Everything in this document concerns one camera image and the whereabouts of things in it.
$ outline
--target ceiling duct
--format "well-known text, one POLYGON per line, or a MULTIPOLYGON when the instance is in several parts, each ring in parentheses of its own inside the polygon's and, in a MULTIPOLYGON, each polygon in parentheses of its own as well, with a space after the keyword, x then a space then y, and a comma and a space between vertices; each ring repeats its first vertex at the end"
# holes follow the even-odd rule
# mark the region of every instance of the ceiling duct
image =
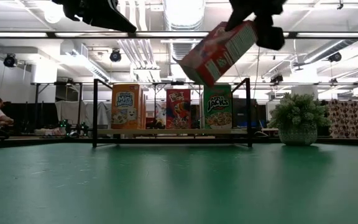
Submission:
MULTIPOLYGON (((336 52, 345 49, 346 47, 358 42, 358 40, 332 40, 317 50, 308 53, 304 56, 298 56, 298 63, 294 63, 293 66, 298 67, 306 64, 318 62, 321 59, 328 58, 336 52)), ((273 71, 282 71, 288 68, 289 61, 293 60, 294 56, 289 56, 286 60, 280 62, 278 65, 271 68, 265 75, 272 74, 273 71)))
MULTIPOLYGON (((205 0, 163 0, 165 30, 198 31, 203 25, 205 0)), ((181 60, 194 44, 170 44, 173 58, 181 60)))
POLYGON ((345 49, 346 47, 358 42, 358 40, 333 40, 328 44, 324 45, 320 49, 315 50, 304 56, 303 62, 294 64, 295 66, 306 65, 310 63, 318 62, 321 59, 328 58, 329 56, 335 54, 336 52, 345 49))
POLYGON ((95 77, 99 77, 105 82, 110 82, 110 75, 102 67, 100 67, 95 61, 89 58, 89 50, 81 44, 80 47, 76 48, 72 41, 63 41, 60 44, 60 60, 62 63, 70 62, 76 66, 84 67, 90 71, 95 77))

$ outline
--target apple jacks cereal box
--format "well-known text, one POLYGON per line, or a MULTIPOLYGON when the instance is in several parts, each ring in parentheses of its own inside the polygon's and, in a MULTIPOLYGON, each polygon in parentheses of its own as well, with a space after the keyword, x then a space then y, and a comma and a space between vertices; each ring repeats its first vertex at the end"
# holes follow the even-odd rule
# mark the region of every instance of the apple jacks cereal box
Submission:
POLYGON ((203 119, 201 127, 205 129, 232 128, 232 94, 230 85, 215 85, 205 88, 201 95, 203 119))

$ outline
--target person's arm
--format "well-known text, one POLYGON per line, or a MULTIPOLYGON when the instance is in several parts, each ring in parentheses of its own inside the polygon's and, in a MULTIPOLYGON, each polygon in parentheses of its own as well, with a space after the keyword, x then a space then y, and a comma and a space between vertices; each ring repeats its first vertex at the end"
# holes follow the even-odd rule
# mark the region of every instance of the person's arm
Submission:
POLYGON ((4 112, 1 111, 1 109, 0 109, 0 121, 4 121, 4 122, 6 122, 8 124, 11 124, 11 123, 14 122, 14 120, 12 118, 6 116, 4 114, 4 112))
POLYGON ((6 115, 0 116, 0 120, 3 122, 6 122, 8 124, 11 124, 14 122, 14 120, 6 115))

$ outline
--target orange cereal box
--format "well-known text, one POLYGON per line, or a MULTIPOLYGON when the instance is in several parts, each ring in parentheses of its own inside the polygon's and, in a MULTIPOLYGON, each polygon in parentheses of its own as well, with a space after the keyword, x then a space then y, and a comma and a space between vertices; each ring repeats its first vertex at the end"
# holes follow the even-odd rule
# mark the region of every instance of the orange cereal box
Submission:
POLYGON ((147 112, 146 112, 146 99, 147 99, 147 96, 146 94, 143 96, 143 118, 142 118, 142 121, 143 121, 143 129, 146 129, 146 116, 147 116, 147 112))
POLYGON ((115 84, 112 88, 111 128, 138 129, 141 127, 141 96, 138 84, 115 84))
POLYGON ((139 123, 139 129, 143 129, 143 116, 144 116, 144 110, 143 110, 143 99, 144 99, 144 94, 143 94, 143 90, 141 90, 140 93, 140 123, 139 123))

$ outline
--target cardboard box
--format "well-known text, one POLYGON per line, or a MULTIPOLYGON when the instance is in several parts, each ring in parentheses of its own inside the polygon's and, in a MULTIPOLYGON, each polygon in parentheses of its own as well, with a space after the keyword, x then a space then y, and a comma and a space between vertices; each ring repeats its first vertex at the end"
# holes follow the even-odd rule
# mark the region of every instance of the cardboard box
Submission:
POLYGON ((111 128, 138 129, 141 127, 141 94, 138 84, 115 84, 112 88, 111 128))
POLYGON ((164 101, 158 101, 156 106, 156 114, 155 114, 155 119, 157 120, 158 123, 161 123, 162 126, 166 126, 167 125, 167 102, 164 101))
POLYGON ((225 32, 221 22, 199 44, 178 61, 187 77, 197 84, 213 87, 257 41, 254 23, 245 21, 225 32))
POLYGON ((144 94, 143 95, 143 117, 142 117, 143 127, 142 127, 142 129, 146 129, 146 116, 147 116, 146 99, 147 99, 147 96, 146 96, 146 94, 144 94))
POLYGON ((140 123, 139 123, 139 129, 143 129, 143 117, 144 117, 144 97, 145 95, 143 94, 143 90, 140 90, 140 123))
POLYGON ((190 90, 167 90, 167 129, 190 129, 190 90))
POLYGON ((230 85, 205 88, 201 95, 201 127, 205 129, 232 128, 232 94, 230 85))

